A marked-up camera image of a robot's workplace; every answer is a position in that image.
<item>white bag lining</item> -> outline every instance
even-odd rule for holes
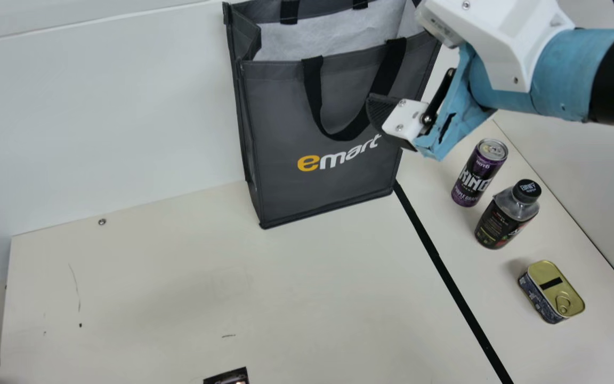
[[[296,25],[259,24],[262,48],[254,61],[297,61],[315,56],[360,51],[409,37],[423,29],[411,0],[376,0],[363,10],[345,10],[298,20]]]

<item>bag handle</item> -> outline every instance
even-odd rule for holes
[[[282,0],[280,10],[280,23],[297,24],[297,10],[299,8],[300,0]],[[363,10],[365,8],[368,8],[368,0],[352,0],[353,10]]]
[[[401,37],[399,39],[391,39],[385,43],[387,51],[381,66],[378,68],[376,77],[373,80],[370,94],[387,95],[392,89],[397,74],[402,66],[402,61],[407,52],[407,39]],[[302,60],[302,70],[304,73],[305,92],[307,93],[307,102],[309,102],[310,110],[314,123],[319,127],[321,134],[335,141],[350,141],[356,139],[370,122],[366,115],[366,103],[361,103],[361,109],[357,116],[339,132],[328,133],[324,129],[324,124],[321,122],[321,67],[324,65],[324,56]]]

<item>white table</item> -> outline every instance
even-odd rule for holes
[[[509,158],[480,203],[465,209],[450,191],[483,138],[504,141]],[[512,243],[487,250],[473,237],[475,225],[491,195],[521,178],[543,187],[541,212]],[[493,122],[442,163],[404,156],[398,181],[514,382],[614,382],[614,270]],[[557,325],[541,319],[517,284],[527,265],[543,259],[558,265],[586,303]]]
[[[103,217],[13,239],[0,382],[499,382],[394,195],[267,231],[242,182]]]

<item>white wall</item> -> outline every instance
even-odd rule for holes
[[[10,236],[243,178],[220,2],[0,37]]]
[[[610,0],[560,4],[580,27],[614,28]],[[504,111],[495,121],[614,267],[614,126]]]
[[[204,0],[0,0],[0,36]]]

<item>shopping bag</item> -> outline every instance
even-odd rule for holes
[[[419,100],[440,44],[413,0],[224,3],[241,154],[262,228],[392,192],[370,93]]]

